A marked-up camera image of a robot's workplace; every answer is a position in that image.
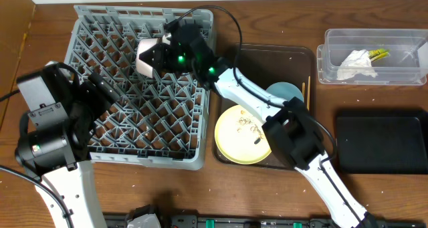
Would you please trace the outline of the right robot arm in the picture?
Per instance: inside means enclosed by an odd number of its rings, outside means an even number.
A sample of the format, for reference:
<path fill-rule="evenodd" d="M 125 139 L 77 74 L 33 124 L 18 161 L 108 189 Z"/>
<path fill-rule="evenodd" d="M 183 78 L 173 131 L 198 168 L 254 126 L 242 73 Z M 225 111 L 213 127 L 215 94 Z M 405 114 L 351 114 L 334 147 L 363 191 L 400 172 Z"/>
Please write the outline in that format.
<path fill-rule="evenodd" d="M 324 145 L 327 129 L 297 97 L 279 98 L 248 80 L 206 44 L 199 27 L 178 19 L 165 24 L 169 42 L 164 62 L 174 71 L 189 70 L 208 90 L 239 104 L 262 123 L 274 156 L 312 185 L 339 227 L 377 227 L 376 219 L 349 192 L 331 164 Z"/>

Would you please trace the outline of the green snack wrapper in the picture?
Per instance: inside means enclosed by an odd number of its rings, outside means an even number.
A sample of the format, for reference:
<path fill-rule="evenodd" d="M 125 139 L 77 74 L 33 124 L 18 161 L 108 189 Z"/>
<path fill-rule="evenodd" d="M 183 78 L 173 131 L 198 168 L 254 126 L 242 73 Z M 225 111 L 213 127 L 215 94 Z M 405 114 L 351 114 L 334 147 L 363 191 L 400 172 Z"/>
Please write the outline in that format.
<path fill-rule="evenodd" d="M 371 62 L 375 62 L 377 60 L 387 58 L 389 56 L 390 56 L 389 50 L 383 49 L 383 48 L 370 50 L 368 52 L 368 58 L 370 59 Z"/>

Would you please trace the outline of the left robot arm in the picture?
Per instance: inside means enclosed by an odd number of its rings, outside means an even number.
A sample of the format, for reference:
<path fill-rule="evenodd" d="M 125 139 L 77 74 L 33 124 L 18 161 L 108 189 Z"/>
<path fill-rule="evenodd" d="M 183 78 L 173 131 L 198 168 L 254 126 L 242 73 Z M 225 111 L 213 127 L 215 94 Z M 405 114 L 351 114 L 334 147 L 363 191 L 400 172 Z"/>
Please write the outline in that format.
<path fill-rule="evenodd" d="M 95 121 L 119 99 L 94 72 L 84 82 L 63 62 L 48 62 L 17 79 L 28 110 L 19 121 L 15 158 L 56 227 L 107 227 L 94 182 L 89 142 Z"/>

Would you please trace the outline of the white napkin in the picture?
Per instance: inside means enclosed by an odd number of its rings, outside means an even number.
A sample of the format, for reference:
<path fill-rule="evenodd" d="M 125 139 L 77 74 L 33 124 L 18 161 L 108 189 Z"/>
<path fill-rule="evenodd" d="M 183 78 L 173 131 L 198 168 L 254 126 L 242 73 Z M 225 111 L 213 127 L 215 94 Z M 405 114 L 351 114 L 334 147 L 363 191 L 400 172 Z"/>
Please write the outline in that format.
<path fill-rule="evenodd" d="M 375 78 L 378 74 L 372 67 L 369 51 L 366 49 L 352 51 L 337 70 L 337 80 L 348 80 L 357 74 Z"/>

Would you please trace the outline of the wooden chopstick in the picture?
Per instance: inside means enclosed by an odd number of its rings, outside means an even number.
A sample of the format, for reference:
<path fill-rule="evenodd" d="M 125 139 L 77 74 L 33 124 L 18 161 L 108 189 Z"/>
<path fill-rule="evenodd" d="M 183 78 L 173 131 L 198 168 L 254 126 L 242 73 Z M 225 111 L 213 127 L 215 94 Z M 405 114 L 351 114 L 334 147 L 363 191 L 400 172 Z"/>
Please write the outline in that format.
<path fill-rule="evenodd" d="M 306 92 L 306 107 L 308 110 L 310 110 L 310 89 L 311 89 L 311 76 L 308 76 L 308 83 L 307 83 L 307 92 Z"/>
<path fill-rule="evenodd" d="M 305 98 L 305 94 L 306 94 L 306 83 L 303 82 L 302 83 L 302 96 L 303 96 L 303 99 Z"/>

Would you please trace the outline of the pink plastic bowl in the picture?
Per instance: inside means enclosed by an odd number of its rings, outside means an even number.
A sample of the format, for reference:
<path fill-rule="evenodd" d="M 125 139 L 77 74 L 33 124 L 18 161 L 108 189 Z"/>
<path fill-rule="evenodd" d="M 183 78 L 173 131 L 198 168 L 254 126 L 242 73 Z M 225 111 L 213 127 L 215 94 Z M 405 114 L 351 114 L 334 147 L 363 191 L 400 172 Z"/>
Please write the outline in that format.
<path fill-rule="evenodd" d="M 153 58 L 154 47 L 159 43 L 160 39 L 142 39 L 137 48 L 136 53 L 136 71 L 148 78 L 153 77 Z"/>

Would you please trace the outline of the light blue bowl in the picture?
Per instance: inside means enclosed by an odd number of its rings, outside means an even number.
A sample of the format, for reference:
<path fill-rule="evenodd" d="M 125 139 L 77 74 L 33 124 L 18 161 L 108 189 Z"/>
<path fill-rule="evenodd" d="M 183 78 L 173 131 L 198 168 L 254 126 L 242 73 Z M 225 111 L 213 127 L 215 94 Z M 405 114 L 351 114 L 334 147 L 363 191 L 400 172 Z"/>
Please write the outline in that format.
<path fill-rule="evenodd" d="M 291 100 L 292 98 L 298 98 L 301 101 L 304 101 L 304 97 L 300 89 L 288 82 L 276 82 L 270 85 L 266 91 L 287 101 Z"/>

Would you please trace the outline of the yellow plate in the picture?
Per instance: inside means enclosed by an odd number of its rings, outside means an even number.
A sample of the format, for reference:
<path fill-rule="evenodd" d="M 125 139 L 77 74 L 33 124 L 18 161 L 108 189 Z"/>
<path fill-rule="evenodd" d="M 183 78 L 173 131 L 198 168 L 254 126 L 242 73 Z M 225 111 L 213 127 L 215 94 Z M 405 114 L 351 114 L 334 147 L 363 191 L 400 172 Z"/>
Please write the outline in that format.
<path fill-rule="evenodd" d="M 215 125 L 220 153 L 237 164 L 255 164 L 271 154 L 262 123 L 240 105 L 224 111 Z"/>

